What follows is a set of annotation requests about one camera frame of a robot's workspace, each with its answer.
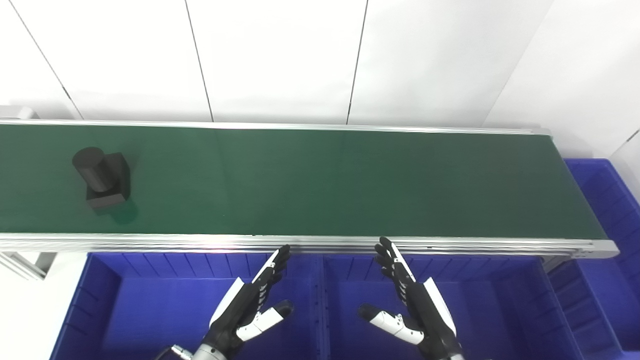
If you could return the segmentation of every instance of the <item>white finger segment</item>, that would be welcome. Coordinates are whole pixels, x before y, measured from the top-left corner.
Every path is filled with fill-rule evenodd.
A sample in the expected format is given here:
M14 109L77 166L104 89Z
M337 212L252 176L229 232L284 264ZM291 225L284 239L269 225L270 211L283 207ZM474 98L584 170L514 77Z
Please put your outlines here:
M262 334L283 319L276 309L270 307L263 313L257 313L250 324L239 327L236 334L242 341L247 341Z
M380 311L370 323L408 343L418 345L424 339L422 331L409 329L404 325L402 315L391 316L386 311Z
M276 259L276 256L278 255L279 252L280 250L278 249L274 251L273 254L271 254L271 256L264 263L260 271L258 271L258 273L255 274L255 277L253 278L252 282L255 282L260 277L260 275L262 275L262 272L265 271L266 268L274 268L276 266L276 264L274 263L274 260Z

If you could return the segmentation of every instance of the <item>black cylindrical part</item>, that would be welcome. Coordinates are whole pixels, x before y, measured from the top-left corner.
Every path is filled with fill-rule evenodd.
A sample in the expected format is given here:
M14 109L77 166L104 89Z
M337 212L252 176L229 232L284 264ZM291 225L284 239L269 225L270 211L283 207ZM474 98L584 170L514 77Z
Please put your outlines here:
M73 164L86 184L95 192L105 192L118 183L104 152L97 147L84 148L74 155Z

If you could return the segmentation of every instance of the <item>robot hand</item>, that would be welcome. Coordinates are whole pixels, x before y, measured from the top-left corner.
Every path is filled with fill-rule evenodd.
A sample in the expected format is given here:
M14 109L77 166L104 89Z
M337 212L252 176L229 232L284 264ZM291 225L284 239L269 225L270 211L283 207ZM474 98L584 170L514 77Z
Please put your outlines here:
M393 280L400 300L411 317L403 318L370 304L363 304L358 314L373 325L395 337L418 346L428 360L463 360L462 348L456 339L456 327L435 282L416 282L397 247L381 237L375 246L376 262L382 274Z
M287 266L289 256L289 246L285 245L271 255L252 282L245 284L237 278L213 313L209 331L193 357L184 355L184 351L179 354L180 357L191 360L231 360L245 341L289 316L293 311L293 304L289 300L260 312L271 287L282 278L280 272Z

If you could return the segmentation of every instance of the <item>panel seam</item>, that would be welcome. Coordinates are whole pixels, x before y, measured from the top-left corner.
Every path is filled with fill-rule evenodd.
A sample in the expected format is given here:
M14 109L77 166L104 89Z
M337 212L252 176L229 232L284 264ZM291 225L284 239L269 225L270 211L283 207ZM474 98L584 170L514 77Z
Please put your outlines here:
M84 120L84 116L80 112L80 109L78 109L78 107L76 105L76 102L69 95L69 92L67 91L67 88L65 88L65 85L63 85L62 80L58 76L58 73L56 73L56 71L53 69L53 66L51 66L51 63L49 62L49 59L47 59L46 55L42 51L42 48L40 48L40 45L38 45L38 42L36 41L35 37L33 37L33 34L31 33L31 30L29 30L29 28L27 27L27 24L22 19L22 16L20 16L20 13L18 12L18 9L16 9L15 5L13 4L13 1L9 0L9 4L13 8L13 11L15 12L16 16L18 17L18 19L20 19L20 22L22 23L22 26L24 26L24 29L27 31L27 34L29 34L29 37L31 38L33 43L36 45L36 48L38 48L38 51L40 52L40 55L42 55L42 58L44 59L44 61L47 63L47 66L51 69L51 72L53 73L53 76L56 77L56 80L58 81L58 84L60 84L60 87L62 87L62 91L64 91L65 95L67 96L67 98L71 102L71 105L73 105L74 108L76 109L76 112L78 113L78 115L80 115L80 119Z
M362 36L364 35L364 24L367 21L367 9L369 7L369 0L364 5L364 16L362 17L362 29L360 30L360 41L358 43L358 54L356 55L356 67L353 70L353 81L351 82L351 94L349 95L349 108L347 109L347 122L345 125L349 125L349 116L351 115L351 103L353 102L353 89L356 86L356 74L358 73L358 62L360 61L360 49L362 48Z

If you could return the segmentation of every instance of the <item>blue storage bin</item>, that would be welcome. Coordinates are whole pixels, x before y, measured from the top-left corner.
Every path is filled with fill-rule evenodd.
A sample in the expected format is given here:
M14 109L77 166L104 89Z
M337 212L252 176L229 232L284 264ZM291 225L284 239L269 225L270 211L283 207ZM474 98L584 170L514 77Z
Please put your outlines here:
M167 345L195 350L235 276L266 254L90 254L53 360L152 359ZM410 256L435 278L467 360L578 360L540 261L530 257ZM286 321L237 359L420 359L417 349L357 315L370 302L406 314L372 256L295 254L268 304L291 299Z
M195 351L234 279L250 281L266 259L267 254L90 254L51 359L151 360L174 343ZM291 258L266 306L290 299L293 315L249 341L236 359L319 356L320 260Z
M419 281L433 277L455 321L467 360L580 357L544 273L533 257L408 256ZM333 360L422 359L416 347L359 319L369 302L406 309L370 256L325 258Z
M549 274L587 360L640 359L640 207L605 159L567 160L620 255L569 261Z

